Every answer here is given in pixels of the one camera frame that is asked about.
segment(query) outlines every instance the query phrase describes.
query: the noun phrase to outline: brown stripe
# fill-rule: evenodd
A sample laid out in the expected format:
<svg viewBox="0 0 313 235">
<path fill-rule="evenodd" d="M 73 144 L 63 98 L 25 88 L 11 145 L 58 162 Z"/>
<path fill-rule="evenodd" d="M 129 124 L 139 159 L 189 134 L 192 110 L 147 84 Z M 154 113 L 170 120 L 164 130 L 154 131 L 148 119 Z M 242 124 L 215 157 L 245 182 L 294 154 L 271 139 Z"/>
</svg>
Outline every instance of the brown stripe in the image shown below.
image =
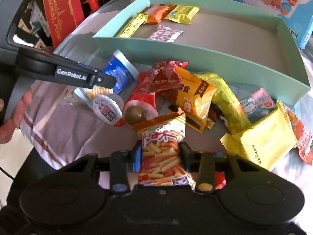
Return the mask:
<svg viewBox="0 0 313 235">
<path fill-rule="evenodd" d="M 34 125 L 32 124 L 32 122 L 25 116 L 24 117 L 25 123 L 32 129 L 34 127 Z"/>
<path fill-rule="evenodd" d="M 58 160 L 57 158 L 55 158 L 55 156 L 50 152 L 48 146 L 43 142 L 43 140 L 42 140 L 37 134 L 35 134 L 34 139 L 35 139 L 35 141 L 37 141 L 37 143 L 42 147 L 42 149 L 48 153 L 49 157 L 50 157 L 53 161 L 55 161 L 56 163 L 58 163 L 58 164 L 60 164 L 61 166 L 63 166 L 63 165 L 59 162 L 59 160 Z"/>
</svg>

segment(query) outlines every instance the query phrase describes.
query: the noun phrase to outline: qr code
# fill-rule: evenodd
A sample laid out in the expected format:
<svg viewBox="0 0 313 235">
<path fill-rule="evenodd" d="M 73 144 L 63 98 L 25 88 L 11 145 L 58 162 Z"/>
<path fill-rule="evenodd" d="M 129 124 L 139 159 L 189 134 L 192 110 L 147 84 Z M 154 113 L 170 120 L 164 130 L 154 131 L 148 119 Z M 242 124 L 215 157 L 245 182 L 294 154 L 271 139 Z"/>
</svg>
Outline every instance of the qr code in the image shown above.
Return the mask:
<svg viewBox="0 0 313 235">
<path fill-rule="evenodd" d="M 101 113 L 109 120 L 110 122 L 113 121 L 114 118 L 116 118 L 116 114 L 107 106 L 105 105 L 103 109 L 101 110 Z"/>
</svg>

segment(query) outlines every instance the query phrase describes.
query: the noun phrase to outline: cartoon rabbit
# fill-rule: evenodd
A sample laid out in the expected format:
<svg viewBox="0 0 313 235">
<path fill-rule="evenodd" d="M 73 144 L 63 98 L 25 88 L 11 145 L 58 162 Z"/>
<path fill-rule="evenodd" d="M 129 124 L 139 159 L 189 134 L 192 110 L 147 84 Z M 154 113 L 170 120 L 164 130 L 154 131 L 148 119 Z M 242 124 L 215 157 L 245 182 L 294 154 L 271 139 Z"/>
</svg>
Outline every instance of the cartoon rabbit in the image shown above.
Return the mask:
<svg viewBox="0 0 313 235">
<path fill-rule="evenodd" d="M 188 97 L 184 97 L 184 104 L 183 104 L 183 108 L 186 112 L 188 113 L 193 113 L 193 110 L 192 110 L 192 102 L 193 102 L 193 98 L 188 98 Z"/>
</svg>

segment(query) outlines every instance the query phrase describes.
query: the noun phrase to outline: mint green tray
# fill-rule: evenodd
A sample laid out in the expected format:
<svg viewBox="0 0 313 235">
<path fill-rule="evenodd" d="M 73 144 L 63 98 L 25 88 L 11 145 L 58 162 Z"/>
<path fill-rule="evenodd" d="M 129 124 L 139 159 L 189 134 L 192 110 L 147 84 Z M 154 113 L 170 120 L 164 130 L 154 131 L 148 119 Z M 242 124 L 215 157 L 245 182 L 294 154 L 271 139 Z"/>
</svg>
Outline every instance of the mint green tray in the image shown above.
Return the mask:
<svg viewBox="0 0 313 235">
<path fill-rule="evenodd" d="M 277 30 L 281 49 L 289 65 L 289 75 L 266 66 L 205 48 L 136 38 L 114 37 L 138 12 L 151 4 L 183 4 L 229 13 L 260 22 Z M 246 90 L 265 88 L 276 99 L 294 106 L 309 90 L 309 80 L 302 57 L 284 20 L 258 8 L 232 0 L 136 0 L 94 36 L 99 50 L 109 58 L 119 49 L 135 63 L 153 65 L 165 59 L 187 61 L 189 71 L 215 72 L 228 84 Z"/>
</svg>

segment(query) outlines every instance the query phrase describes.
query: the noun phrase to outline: orange snack package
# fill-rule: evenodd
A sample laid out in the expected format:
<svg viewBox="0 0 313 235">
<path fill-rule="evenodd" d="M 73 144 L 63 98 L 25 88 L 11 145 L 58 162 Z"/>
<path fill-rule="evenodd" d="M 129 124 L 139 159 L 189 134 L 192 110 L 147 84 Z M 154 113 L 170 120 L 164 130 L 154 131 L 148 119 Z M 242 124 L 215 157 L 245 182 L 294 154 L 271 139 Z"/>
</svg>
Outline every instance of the orange snack package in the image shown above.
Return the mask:
<svg viewBox="0 0 313 235">
<path fill-rule="evenodd" d="M 181 166 L 178 143 L 185 137 L 185 112 L 166 114 L 133 125 L 142 140 L 139 184 L 195 186 Z"/>
<path fill-rule="evenodd" d="M 176 67 L 176 72 L 182 78 L 180 87 L 162 91 L 161 95 L 185 111 L 188 117 L 198 125 L 193 126 L 188 123 L 190 127 L 198 132 L 203 132 L 217 86 L 198 78 L 183 68 Z"/>
<path fill-rule="evenodd" d="M 157 25 L 175 8 L 176 5 L 153 4 L 144 13 L 148 15 L 146 24 Z"/>
</svg>

